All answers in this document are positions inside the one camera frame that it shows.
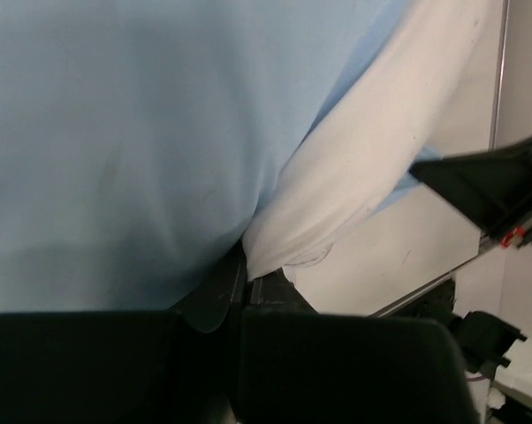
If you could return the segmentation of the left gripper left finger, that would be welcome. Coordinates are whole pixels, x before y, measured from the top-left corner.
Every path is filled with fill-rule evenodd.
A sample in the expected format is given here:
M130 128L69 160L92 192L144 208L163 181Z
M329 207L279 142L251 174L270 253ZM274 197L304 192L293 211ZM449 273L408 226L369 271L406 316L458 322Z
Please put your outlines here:
M234 423L239 325L247 261L232 248L172 311L178 320L168 359L170 423Z

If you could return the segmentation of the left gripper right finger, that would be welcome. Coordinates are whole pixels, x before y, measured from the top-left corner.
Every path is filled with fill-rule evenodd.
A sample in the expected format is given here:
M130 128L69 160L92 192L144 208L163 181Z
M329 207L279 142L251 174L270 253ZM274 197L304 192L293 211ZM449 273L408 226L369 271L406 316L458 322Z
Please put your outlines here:
M281 271L250 284L246 422L322 421L322 322Z

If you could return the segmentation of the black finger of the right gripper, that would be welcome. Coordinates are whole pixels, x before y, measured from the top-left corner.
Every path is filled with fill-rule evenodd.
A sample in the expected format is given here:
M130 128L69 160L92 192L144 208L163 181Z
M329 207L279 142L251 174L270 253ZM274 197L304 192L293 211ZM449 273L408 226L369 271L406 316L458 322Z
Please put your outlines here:
M503 148L419 161L409 173L491 243L532 244L532 136Z

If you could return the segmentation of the white pillow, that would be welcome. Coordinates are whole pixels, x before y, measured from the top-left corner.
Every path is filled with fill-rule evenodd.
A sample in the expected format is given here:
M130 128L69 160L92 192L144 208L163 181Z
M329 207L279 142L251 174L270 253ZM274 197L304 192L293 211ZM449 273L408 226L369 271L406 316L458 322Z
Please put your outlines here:
M242 239L256 279L321 252L369 217L431 139L490 11L412 3L374 62L302 142Z

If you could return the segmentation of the light blue pillowcase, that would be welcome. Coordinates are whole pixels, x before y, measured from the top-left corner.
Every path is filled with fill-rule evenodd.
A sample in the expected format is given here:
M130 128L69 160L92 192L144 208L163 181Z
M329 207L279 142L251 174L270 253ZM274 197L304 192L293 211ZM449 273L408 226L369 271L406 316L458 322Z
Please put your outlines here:
M0 1L0 314L164 309L416 1Z

